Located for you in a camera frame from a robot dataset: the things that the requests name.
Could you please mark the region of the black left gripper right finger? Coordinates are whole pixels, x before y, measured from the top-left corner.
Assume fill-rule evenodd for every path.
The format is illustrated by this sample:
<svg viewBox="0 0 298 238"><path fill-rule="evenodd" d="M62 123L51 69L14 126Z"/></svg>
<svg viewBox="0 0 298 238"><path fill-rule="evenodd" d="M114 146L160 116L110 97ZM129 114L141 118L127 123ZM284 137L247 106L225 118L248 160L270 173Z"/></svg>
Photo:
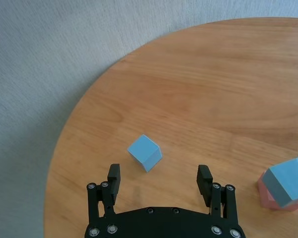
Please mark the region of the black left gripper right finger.
<svg viewBox="0 0 298 238"><path fill-rule="evenodd" d="M197 170L197 185L209 214L224 219L237 220L235 187L231 184L221 186L213 182L213 176L207 165L199 165Z"/></svg>

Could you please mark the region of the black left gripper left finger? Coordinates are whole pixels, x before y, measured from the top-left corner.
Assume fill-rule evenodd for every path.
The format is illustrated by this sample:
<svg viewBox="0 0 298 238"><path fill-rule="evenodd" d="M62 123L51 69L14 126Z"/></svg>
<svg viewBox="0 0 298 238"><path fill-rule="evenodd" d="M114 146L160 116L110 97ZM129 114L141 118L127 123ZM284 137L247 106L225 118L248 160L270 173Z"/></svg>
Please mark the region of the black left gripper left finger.
<svg viewBox="0 0 298 238"><path fill-rule="evenodd" d="M103 181L100 185L92 182L86 186L89 218L100 218L98 209L99 202L102 202L104 206L105 218L115 215L114 205L119 191L120 181L120 165L111 164L107 181Z"/></svg>

